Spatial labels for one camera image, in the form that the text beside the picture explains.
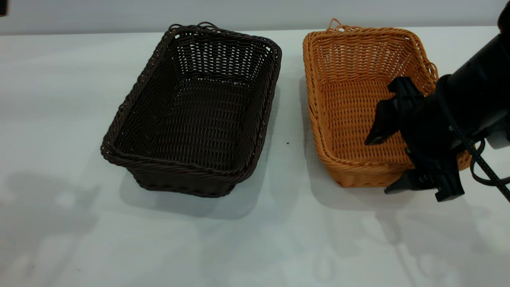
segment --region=gray wall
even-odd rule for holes
[[[200,21],[231,30],[494,25],[507,0],[10,0],[0,34],[155,32]]]

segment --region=basket rim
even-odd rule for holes
[[[156,46],[156,49],[154,50],[143,72],[139,75],[132,90],[125,97],[123,103],[119,106],[117,113],[114,117],[114,120],[110,127],[108,128],[108,132],[103,138],[103,143],[101,144],[100,148],[101,154],[110,163],[123,166],[128,169],[173,173],[176,175],[182,174],[190,177],[218,180],[225,183],[233,184],[241,182],[248,178],[255,169],[258,157],[260,157],[260,152],[264,145],[267,125],[264,125],[263,123],[268,121],[268,117],[270,114],[272,99],[274,97],[274,87],[276,86],[276,82],[279,76],[279,70],[281,67],[282,49],[274,41],[265,37],[251,36],[238,32],[228,31],[217,28],[212,24],[204,27],[201,26],[201,24],[189,26],[181,26],[178,24],[174,24],[170,26],[170,28],[164,33],[163,37],[161,38],[161,41]],[[170,42],[175,38],[176,35],[182,32],[204,33],[215,35],[215,37],[218,36],[224,37],[226,39],[256,42],[265,45],[266,47],[275,51],[274,53],[271,54],[275,65],[270,67],[269,72],[270,85],[267,87],[267,90],[264,95],[266,97],[264,107],[269,109],[269,112],[267,113],[267,118],[265,118],[265,115],[262,115],[259,128],[257,130],[257,134],[253,136],[254,139],[256,137],[255,139],[256,144],[253,146],[253,151],[251,153],[250,158],[246,160],[244,165],[240,168],[228,171],[221,171],[214,168],[205,168],[194,163],[183,163],[179,161],[163,160],[135,154],[127,154],[121,152],[118,148],[115,147],[115,141],[117,140],[120,130],[122,129],[124,122],[127,119],[133,105],[136,103],[140,94],[144,91],[147,82],[149,82],[149,79],[152,77],[152,74],[154,73],[158,65],[163,61],[164,58],[163,56],[166,47],[170,44]],[[116,162],[117,160],[122,160],[123,163],[119,164],[118,162]]]
[[[421,62],[421,67],[426,76],[436,83],[438,79],[438,73],[435,65],[431,63],[426,55],[425,49],[421,44],[420,39],[413,32],[401,29],[401,28],[362,28],[357,26],[340,26],[344,31],[339,31],[338,27],[335,29],[326,29],[325,31],[314,31],[306,35],[303,40],[303,60],[305,63],[305,76],[307,79],[307,90],[308,90],[308,111],[309,118],[312,125],[312,131],[314,134],[315,146],[318,156],[324,162],[324,164],[335,171],[350,171],[353,173],[363,174],[380,174],[388,172],[403,172],[413,167],[413,164],[409,163],[398,163],[398,162],[387,162],[387,161],[367,161],[367,160],[352,160],[339,158],[329,150],[325,144],[325,134],[323,127],[319,124],[319,111],[316,93],[318,92],[318,75],[314,69],[315,59],[312,53],[312,45],[315,41],[325,38],[342,38],[352,36],[379,36],[386,35],[388,32],[399,32],[402,36],[408,36],[410,41],[413,42],[413,48],[418,50],[421,58],[418,59]]]

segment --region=wicker basket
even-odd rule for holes
[[[424,95],[434,91],[438,73],[420,39],[403,29],[332,19],[326,31],[306,36],[303,58],[315,145],[329,174],[344,187],[388,186],[413,168],[400,133],[379,146],[364,142],[377,103],[393,96],[388,84],[395,77],[411,77]],[[469,166],[467,153],[458,159],[460,169]]]
[[[119,107],[101,153],[141,187],[224,196],[255,169],[282,51],[203,22],[172,25]]]

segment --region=table surface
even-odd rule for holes
[[[496,27],[408,28],[440,74]],[[283,50],[254,174],[220,199],[149,192],[99,152],[161,33],[0,37],[1,286],[508,286],[510,205],[341,188],[315,153],[301,43]],[[500,176],[510,148],[484,154]]]

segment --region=orange wicker basket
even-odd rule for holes
[[[332,19],[326,31],[306,36],[303,58],[315,146],[329,174],[343,187],[387,186],[413,168],[400,133],[382,145],[364,142],[377,103],[393,96],[388,84],[395,77],[411,77],[424,95],[434,91],[438,72],[420,39],[403,29],[343,26]],[[459,168],[469,160],[460,154]]]

